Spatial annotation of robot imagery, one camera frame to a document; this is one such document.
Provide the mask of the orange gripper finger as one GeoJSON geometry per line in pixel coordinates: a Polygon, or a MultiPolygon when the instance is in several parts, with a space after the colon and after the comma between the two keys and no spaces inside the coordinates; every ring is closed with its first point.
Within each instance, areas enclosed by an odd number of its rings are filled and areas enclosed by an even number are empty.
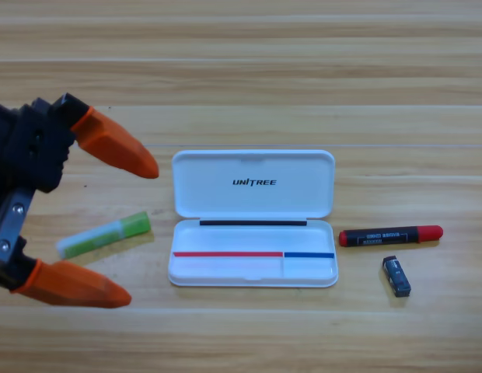
{"type": "Polygon", "coordinates": [[[146,179],[159,177],[159,166],[145,146],[124,127],[65,93],[51,106],[52,114],[68,125],[79,147],[109,166],[146,179]]]}
{"type": "Polygon", "coordinates": [[[0,263],[0,287],[12,294],[57,306],[116,309],[131,295],[108,277],[66,260],[47,264],[23,253],[19,237],[10,259],[0,263]]]}

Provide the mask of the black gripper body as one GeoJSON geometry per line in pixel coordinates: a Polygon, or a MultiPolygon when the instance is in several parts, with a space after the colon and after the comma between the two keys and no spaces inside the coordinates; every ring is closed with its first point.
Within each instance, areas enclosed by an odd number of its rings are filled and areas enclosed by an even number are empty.
{"type": "Polygon", "coordinates": [[[18,188],[49,193],[58,187],[75,142],[75,122],[63,113],[67,102],[62,96],[14,109],[0,104],[0,209],[18,188]]]}

